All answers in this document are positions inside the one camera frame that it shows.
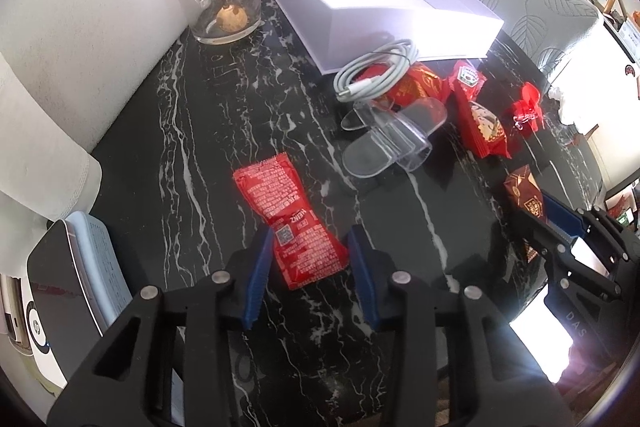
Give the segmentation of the long red sauce packet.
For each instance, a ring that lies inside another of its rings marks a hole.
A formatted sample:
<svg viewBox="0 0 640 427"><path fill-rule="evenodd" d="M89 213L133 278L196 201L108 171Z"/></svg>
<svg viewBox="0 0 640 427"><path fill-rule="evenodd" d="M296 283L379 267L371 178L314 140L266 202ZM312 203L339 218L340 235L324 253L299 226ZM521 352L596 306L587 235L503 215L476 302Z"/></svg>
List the long red sauce packet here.
<svg viewBox="0 0 640 427"><path fill-rule="evenodd" d="M280 153L235 170L235 185L274 234L273 252L288 288L332 277L348 265L346 247L311 207L290 158Z"/></svg>

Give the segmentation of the dark brown candy packet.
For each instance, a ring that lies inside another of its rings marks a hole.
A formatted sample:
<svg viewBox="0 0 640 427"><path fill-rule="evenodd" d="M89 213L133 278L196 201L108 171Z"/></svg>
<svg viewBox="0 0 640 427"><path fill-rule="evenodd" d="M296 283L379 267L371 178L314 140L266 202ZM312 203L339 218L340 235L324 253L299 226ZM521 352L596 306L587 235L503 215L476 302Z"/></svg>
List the dark brown candy packet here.
<svg viewBox="0 0 640 427"><path fill-rule="evenodd" d="M529 244L525 235L526 230L524 229L526 221L523 221L522 218L527 213L530 217L535 217L540 221L546 220L541 189L529 165L524 165L509 172L503 185L514 208L512 216L513 228L521 236L527 262L532 263L539 253Z"/></svg>

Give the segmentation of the wooden spoon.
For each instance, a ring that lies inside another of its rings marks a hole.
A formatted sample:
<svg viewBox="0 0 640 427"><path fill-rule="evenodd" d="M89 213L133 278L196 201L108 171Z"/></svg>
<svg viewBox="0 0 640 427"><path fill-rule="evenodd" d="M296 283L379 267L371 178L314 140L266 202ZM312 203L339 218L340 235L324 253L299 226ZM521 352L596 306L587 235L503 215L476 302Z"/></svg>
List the wooden spoon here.
<svg viewBox="0 0 640 427"><path fill-rule="evenodd" d="M229 0L221 0L222 7L215 17L215 23L226 32L238 32L244 29L248 22L248 17L242 6L231 3Z"/></svg>

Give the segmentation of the crumpled white tissue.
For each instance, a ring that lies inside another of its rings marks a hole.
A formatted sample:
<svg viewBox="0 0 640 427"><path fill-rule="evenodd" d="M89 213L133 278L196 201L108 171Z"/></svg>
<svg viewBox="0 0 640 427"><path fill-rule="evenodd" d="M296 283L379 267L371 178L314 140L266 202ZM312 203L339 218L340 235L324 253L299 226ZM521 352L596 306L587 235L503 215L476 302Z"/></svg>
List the crumpled white tissue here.
<svg viewBox="0 0 640 427"><path fill-rule="evenodd" d="M560 123L568 130L570 141L567 144L577 146L582 139L582 123L572 98L556 88L550 88L547 96L558 106Z"/></svg>

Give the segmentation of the paper towel roll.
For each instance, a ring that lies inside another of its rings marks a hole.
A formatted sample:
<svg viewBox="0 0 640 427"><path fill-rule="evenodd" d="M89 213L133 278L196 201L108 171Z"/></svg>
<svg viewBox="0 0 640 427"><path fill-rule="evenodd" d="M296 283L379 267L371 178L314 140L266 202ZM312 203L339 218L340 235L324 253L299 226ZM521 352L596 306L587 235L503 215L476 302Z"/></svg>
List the paper towel roll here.
<svg viewBox="0 0 640 427"><path fill-rule="evenodd" d="M1 62L1 192L51 221L92 209L102 168Z"/></svg>

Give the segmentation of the red bow hair clip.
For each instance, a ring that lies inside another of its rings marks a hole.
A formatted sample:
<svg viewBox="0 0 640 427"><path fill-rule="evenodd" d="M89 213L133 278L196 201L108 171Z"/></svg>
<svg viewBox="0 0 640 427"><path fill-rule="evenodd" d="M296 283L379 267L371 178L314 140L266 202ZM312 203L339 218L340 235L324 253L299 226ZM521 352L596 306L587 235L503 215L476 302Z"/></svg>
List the red bow hair clip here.
<svg viewBox="0 0 640 427"><path fill-rule="evenodd" d="M511 107L512 120L516 129L536 133L544 127L544 112L540 106L541 93L531 82L523 83L520 98Z"/></svg>

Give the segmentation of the white foam board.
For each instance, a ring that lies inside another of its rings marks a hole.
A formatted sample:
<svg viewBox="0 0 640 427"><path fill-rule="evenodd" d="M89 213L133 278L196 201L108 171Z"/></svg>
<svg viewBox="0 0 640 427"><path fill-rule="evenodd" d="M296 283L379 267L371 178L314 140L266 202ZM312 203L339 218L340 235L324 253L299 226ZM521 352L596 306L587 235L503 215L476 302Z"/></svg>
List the white foam board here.
<svg viewBox="0 0 640 427"><path fill-rule="evenodd" d="M86 150L185 29L178 0L1 0L3 57Z"/></svg>

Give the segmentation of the red cartoon snack packet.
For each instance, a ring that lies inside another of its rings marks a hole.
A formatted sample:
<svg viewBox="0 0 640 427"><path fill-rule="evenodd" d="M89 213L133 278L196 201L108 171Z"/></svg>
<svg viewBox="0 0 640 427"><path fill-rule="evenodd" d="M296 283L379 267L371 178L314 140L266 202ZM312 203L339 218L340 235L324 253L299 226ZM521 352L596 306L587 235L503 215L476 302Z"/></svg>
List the red cartoon snack packet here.
<svg viewBox="0 0 640 427"><path fill-rule="evenodd" d="M463 145L478 158L502 156L511 158L506 130L499 118L474 101L458 101L459 124Z"/></svg>

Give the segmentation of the heinz ketchup packet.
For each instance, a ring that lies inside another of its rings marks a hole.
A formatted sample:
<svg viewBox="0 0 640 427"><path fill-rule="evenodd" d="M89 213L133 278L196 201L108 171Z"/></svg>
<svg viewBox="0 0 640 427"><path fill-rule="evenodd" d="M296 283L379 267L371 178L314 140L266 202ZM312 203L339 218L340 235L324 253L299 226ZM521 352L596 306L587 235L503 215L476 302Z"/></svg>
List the heinz ketchup packet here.
<svg viewBox="0 0 640 427"><path fill-rule="evenodd" d="M457 61L447 77L447 82L458 102L469 103L477 100L486 77L469 61Z"/></svg>

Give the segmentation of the red gold candy packet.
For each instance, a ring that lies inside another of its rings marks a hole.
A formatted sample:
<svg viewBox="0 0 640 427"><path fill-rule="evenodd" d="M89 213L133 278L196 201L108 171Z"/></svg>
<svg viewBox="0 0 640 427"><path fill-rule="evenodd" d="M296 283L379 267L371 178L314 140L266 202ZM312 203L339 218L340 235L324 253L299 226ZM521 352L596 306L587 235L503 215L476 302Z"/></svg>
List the red gold candy packet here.
<svg viewBox="0 0 640 427"><path fill-rule="evenodd" d="M376 101L388 107L406 107L421 98L434 98L445 104L451 93L449 83L422 63L413 64L404 77Z"/></svg>

